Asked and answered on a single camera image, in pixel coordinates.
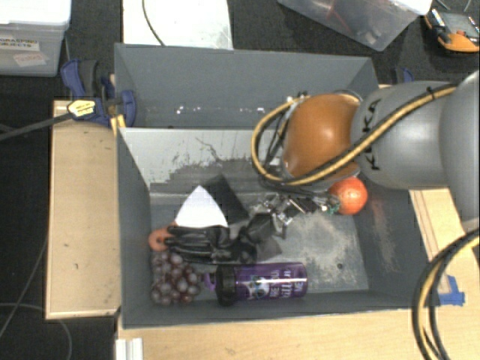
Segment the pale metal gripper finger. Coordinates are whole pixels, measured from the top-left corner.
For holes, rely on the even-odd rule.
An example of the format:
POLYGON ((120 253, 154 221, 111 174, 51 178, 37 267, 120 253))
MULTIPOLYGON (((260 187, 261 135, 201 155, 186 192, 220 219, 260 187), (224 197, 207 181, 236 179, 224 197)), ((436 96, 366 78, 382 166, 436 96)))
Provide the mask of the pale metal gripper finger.
POLYGON ((255 202, 251 206, 251 215, 262 215, 267 214, 270 215, 271 213, 275 212, 275 203, 269 199, 262 199, 258 202, 255 202))
POLYGON ((287 238, 287 230, 289 225, 293 222, 293 217, 290 217, 284 212, 274 213, 272 215, 272 223, 275 231, 275 235, 282 239, 287 238))

